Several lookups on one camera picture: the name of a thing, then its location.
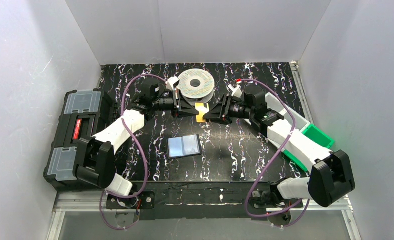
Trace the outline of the yellow orange credit card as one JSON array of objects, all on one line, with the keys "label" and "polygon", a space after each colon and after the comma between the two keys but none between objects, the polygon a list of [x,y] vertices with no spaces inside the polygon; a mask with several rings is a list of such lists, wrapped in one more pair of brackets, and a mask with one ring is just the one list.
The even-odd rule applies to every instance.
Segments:
[{"label": "yellow orange credit card", "polygon": [[196,102],[195,109],[198,111],[198,115],[196,116],[196,122],[204,123],[205,120],[203,119],[203,116],[209,112],[208,103]]}]

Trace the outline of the black plastic toolbox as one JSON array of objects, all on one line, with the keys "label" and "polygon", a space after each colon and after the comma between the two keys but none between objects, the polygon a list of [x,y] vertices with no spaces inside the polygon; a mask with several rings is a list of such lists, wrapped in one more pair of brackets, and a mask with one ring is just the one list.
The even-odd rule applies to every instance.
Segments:
[{"label": "black plastic toolbox", "polygon": [[95,190],[96,186],[73,176],[78,142],[104,130],[118,117],[118,103],[102,90],[67,92],[43,178],[59,193]]}]

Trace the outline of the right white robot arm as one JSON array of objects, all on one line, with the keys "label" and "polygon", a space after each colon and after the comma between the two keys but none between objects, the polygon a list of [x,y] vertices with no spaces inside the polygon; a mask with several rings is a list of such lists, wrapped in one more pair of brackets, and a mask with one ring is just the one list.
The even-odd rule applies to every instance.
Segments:
[{"label": "right white robot arm", "polygon": [[308,177],[286,178],[270,185],[268,196],[275,203],[288,199],[309,199],[326,208],[352,192],[355,181],[349,156],[336,152],[303,135],[309,122],[281,103],[271,93],[245,93],[243,99],[223,95],[203,119],[228,125],[232,119],[244,119],[281,152],[289,152]]}]

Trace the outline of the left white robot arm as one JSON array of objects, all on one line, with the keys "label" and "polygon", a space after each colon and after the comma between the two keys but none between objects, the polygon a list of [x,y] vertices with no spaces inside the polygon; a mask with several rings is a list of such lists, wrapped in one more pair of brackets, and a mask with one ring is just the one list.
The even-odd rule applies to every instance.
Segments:
[{"label": "left white robot arm", "polygon": [[174,118],[199,113],[179,90],[139,94],[110,126],[91,137],[79,139],[73,176],[118,198],[130,199],[140,195],[144,186],[138,192],[131,193],[133,184],[117,174],[115,154],[128,139],[135,142],[142,154],[143,149],[134,134],[158,111],[170,111]]}]

